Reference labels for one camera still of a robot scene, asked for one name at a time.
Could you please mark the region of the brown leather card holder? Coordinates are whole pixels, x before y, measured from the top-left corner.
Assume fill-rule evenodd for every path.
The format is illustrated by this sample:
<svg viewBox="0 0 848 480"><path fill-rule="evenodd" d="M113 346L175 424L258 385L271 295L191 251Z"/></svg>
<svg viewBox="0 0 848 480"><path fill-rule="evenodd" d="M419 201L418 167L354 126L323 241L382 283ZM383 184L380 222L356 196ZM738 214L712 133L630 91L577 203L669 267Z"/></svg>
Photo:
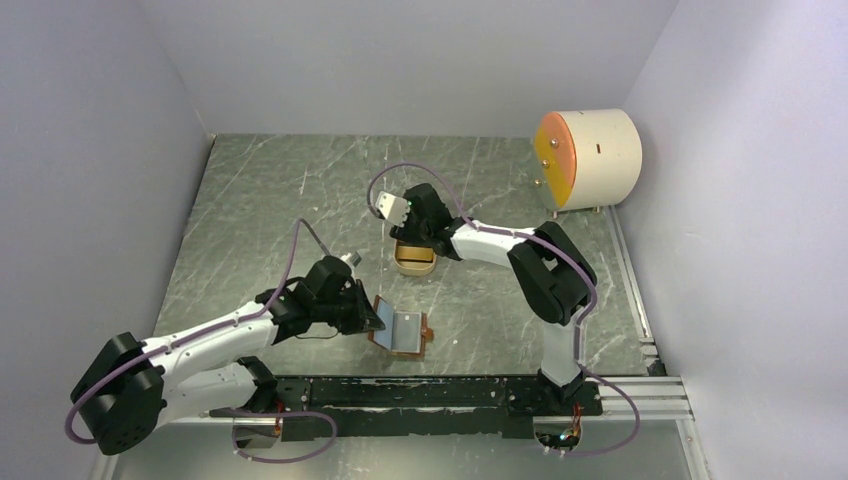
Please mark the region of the brown leather card holder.
<svg viewBox="0 0 848 480"><path fill-rule="evenodd" d="M376 296L373 308L383 322L382 330L370 331L368 340L394 356L421 358L434 339L425 312L396 309L386 299Z"/></svg>

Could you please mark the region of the grey card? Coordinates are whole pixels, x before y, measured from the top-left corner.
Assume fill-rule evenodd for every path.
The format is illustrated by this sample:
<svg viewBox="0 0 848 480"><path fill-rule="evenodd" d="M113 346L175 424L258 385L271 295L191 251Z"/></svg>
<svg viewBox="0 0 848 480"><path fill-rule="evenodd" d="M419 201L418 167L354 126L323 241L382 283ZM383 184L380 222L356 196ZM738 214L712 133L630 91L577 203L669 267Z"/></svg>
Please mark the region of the grey card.
<svg viewBox="0 0 848 480"><path fill-rule="evenodd" d="M399 312L393 317L391 350L396 353L418 354L423 345L424 314Z"/></svg>

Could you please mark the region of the beige oval card tray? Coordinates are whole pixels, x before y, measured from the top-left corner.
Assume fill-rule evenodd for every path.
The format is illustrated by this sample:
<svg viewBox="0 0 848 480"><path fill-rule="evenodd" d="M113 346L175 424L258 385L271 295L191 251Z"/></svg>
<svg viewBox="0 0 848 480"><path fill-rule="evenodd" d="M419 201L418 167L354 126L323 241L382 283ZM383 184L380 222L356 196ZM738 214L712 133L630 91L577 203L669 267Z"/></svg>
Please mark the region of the beige oval card tray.
<svg viewBox="0 0 848 480"><path fill-rule="evenodd" d="M393 260L398 272L405 276L425 276L435 270L437 256L433 249L395 241Z"/></svg>

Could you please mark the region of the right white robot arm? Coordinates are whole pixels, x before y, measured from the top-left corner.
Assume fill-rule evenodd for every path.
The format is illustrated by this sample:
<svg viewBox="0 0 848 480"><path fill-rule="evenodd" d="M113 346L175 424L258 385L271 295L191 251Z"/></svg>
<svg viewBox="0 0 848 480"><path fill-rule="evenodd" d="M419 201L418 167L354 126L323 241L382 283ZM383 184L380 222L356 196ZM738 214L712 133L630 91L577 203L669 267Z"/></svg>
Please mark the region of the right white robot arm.
<svg viewBox="0 0 848 480"><path fill-rule="evenodd" d="M553 414L576 403L585 381L577 326L595 297L597 277L560 225L547 221L536 228L509 229L455 216L429 183L402 196L382 191L372 210L402 243L455 261L510 269L527 305L545 322L540 402Z"/></svg>

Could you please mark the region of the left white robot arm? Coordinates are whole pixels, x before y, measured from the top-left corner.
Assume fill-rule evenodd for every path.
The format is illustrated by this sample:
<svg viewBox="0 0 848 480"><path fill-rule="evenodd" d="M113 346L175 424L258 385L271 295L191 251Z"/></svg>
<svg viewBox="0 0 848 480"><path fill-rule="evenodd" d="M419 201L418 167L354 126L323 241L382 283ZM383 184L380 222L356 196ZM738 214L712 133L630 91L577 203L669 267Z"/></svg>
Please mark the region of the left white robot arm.
<svg viewBox="0 0 848 480"><path fill-rule="evenodd" d="M306 275L187 330L144 340L130 332L112 337L71 391L65 433L112 456L201 412L280 411L276 377L257 355L315 324L340 335L385 327L347 256L325 256Z"/></svg>

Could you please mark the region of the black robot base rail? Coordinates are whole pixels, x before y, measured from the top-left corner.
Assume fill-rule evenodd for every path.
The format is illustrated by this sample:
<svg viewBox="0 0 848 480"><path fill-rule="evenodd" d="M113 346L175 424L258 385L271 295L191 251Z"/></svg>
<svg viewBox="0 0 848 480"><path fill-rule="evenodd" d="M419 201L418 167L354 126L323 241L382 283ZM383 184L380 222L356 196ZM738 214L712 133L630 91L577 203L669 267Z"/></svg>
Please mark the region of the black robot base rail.
<svg viewBox="0 0 848 480"><path fill-rule="evenodd" d="M237 360L257 390L237 418L270 420L283 441L338 437L498 434L575 444L584 416L603 412L585 381L562 399L539 374L448 376L279 376L257 357Z"/></svg>

